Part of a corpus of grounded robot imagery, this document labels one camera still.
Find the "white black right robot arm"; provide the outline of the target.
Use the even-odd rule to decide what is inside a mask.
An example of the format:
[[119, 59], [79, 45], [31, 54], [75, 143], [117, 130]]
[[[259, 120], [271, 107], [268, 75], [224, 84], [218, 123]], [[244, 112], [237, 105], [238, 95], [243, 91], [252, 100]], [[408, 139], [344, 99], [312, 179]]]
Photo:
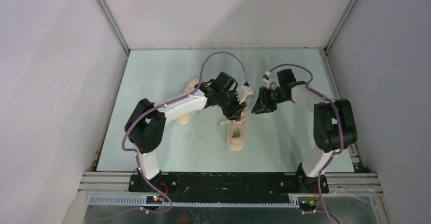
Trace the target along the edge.
[[315, 146], [299, 166], [303, 174], [295, 179], [297, 189], [308, 193], [316, 186], [315, 177], [322, 176], [332, 160], [357, 141], [351, 103], [347, 99], [335, 100], [313, 89], [309, 82], [296, 80], [291, 69], [276, 75], [276, 80], [271, 77], [271, 71], [263, 75], [265, 86], [259, 89], [252, 113], [274, 112], [284, 102], [299, 104], [313, 113]]

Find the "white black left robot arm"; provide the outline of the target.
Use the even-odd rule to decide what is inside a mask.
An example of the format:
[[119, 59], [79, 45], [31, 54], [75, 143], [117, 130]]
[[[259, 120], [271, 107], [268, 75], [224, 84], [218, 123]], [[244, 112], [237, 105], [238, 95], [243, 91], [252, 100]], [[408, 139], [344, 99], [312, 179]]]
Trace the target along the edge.
[[203, 110], [207, 107], [221, 108], [229, 121], [240, 121], [247, 107], [246, 99], [255, 94], [248, 84], [238, 85], [236, 80], [225, 72], [215, 79], [198, 83], [185, 93], [160, 104], [141, 99], [125, 125], [125, 136], [122, 143], [130, 141], [138, 171], [143, 176], [141, 185], [147, 191], [156, 191], [161, 185], [158, 176], [157, 148], [162, 142], [165, 126], [188, 113]]

